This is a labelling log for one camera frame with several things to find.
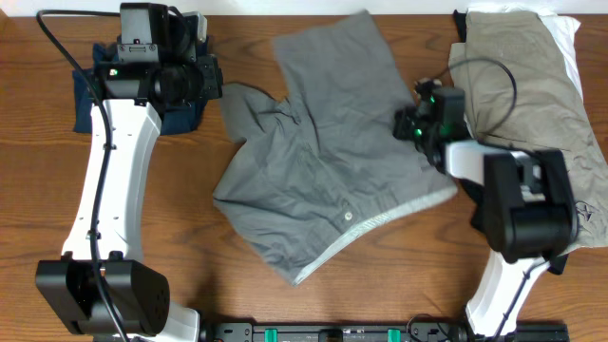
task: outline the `gray cloth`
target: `gray cloth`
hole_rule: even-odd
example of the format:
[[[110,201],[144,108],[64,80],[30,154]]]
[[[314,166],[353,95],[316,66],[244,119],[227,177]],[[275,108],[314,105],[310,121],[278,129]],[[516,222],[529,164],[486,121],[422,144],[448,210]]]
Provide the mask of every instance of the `gray cloth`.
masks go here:
[[[456,186],[392,137],[395,110],[412,99],[368,13],[276,38],[274,48],[286,100],[223,89],[226,130],[245,144],[214,199],[296,285],[369,230],[449,199]]]
[[[511,70],[518,88],[512,116],[486,137],[509,108],[511,83],[502,69],[487,63],[454,68],[454,84],[467,93],[470,127],[488,143],[560,149],[579,213],[579,236],[568,251],[608,245],[608,166],[551,33],[527,11],[471,12],[466,25],[466,43],[452,45],[449,62],[497,59]]]

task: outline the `shirt hem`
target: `shirt hem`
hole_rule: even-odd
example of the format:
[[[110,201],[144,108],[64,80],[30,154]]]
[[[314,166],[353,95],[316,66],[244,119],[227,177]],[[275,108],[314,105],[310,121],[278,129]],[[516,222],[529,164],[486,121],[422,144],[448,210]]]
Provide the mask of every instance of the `shirt hem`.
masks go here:
[[[372,229],[389,223],[395,219],[402,218],[406,215],[419,212],[427,209],[431,206],[439,204],[443,201],[449,200],[451,197],[456,195],[458,188],[456,186],[449,186],[446,189],[434,192],[432,194],[424,195],[417,199],[413,199],[409,202],[403,203],[395,208],[388,210],[385,213],[377,215],[373,218],[368,218],[362,222],[356,223],[349,230],[339,237],[325,252],[323,252],[315,261],[308,264],[300,271],[292,285],[296,286],[301,283],[304,279],[310,276],[316,269],[323,265],[327,260],[335,256],[338,252],[343,250],[346,246],[351,244],[356,239],[360,238]]]

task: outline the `folded clothing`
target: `folded clothing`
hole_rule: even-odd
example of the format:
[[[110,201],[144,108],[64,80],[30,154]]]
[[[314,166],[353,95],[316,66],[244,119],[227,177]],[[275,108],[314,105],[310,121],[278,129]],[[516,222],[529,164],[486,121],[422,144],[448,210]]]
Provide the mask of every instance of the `folded clothing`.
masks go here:
[[[392,135],[413,100],[366,12],[276,38],[289,88],[277,102],[227,85],[226,130],[244,143],[215,205],[279,274],[297,285],[371,229],[451,198],[454,183]]]
[[[469,63],[451,70],[467,94],[466,118],[487,143],[562,151],[579,213],[579,235],[567,250],[608,245],[608,166],[587,118],[564,55],[536,13],[470,12],[466,43],[452,45],[449,63],[490,57],[504,63],[517,82],[517,105],[491,135],[513,96],[503,70]]]
[[[205,54],[206,43],[197,48],[197,54]],[[105,48],[99,44],[93,45],[93,62],[98,65],[100,62],[118,61],[116,45]],[[86,69],[85,73],[91,76],[93,69]],[[72,71],[74,80],[74,103],[76,106],[76,123],[74,132],[91,133],[91,107],[93,101],[88,94],[85,80],[76,71]],[[163,114],[161,135],[174,135],[188,133],[199,127],[202,118],[202,110],[207,105],[207,100],[198,100],[188,106],[168,106]]]
[[[577,53],[574,49],[574,35],[580,28],[580,21],[566,15],[557,15],[545,6],[535,6],[532,4],[475,4],[468,8],[470,12],[483,13],[506,13],[512,11],[533,11],[539,15],[541,22],[551,33],[555,43],[563,54],[563,61],[566,65],[566,74],[572,80],[582,98],[582,85],[580,84],[579,68],[577,67]],[[466,27],[466,15],[463,19]]]

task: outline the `white trim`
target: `white trim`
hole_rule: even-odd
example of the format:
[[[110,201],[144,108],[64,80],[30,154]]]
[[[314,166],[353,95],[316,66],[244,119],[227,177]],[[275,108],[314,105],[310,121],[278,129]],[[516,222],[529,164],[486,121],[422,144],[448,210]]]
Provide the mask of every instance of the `white trim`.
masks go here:
[[[118,11],[121,2],[123,1],[0,0],[0,8],[8,16],[33,16],[41,9]],[[344,15],[360,10],[368,10],[371,14],[451,14],[454,10],[465,11],[472,6],[496,3],[488,0],[157,0],[152,2],[170,4],[181,12],[197,10],[202,15]],[[520,0],[501,1],[501,4],[526,5],[556,13],[608,13],[608,1],[597,0]]]
[[[315,261],[308,264],[300,271],[295,278],[292,285],[298,285],[302,280],[306,279],[312,272],[335,256],[338,252],[343,250],[346,246],[351,244],[358,238],[361,238],[364,234],[370,230],[379,227],[383,224],[389,223],[392,220],[402,218],[406,215],[425,210],[433,205],[437,205],[443,201],[449,200],[458,192],[458,188],[455,185],[451,185],[446,189],[436,191],[434,193],[413,199],[409,202],[401,204],[388,212],[382,213],[373,218],[366,219],[362,222],[354,224],[349,230],[339,237],[323,254],[321,254]]]

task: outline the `navy blue cloth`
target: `navy blue cloth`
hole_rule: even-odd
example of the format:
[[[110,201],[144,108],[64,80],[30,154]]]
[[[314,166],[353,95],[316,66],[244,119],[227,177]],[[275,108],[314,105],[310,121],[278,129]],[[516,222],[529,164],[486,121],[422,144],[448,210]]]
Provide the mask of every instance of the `navy blue cloth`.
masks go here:
[[[207,44],[205,43],[197,49],[197,54],[205,54]],[[93,62],[95,66],[103,61],[117,61],[118,54],[116,46],[108,49],[95,44],[93,45]],[[85,70],[87,75],[92,75],[93,69]],[[76,123],[74,132],[91,133],[91,107],[93,101],[90,99],[85,80],[76,72],[72,71],[74,80],[74,101],[76,107]],[[196,130],[202,119],[202,110],[207,105],[207,100],[199,100],[190,103],[190,106],[168,106],[162,119],[161,135],[173,135],[188,133]]]

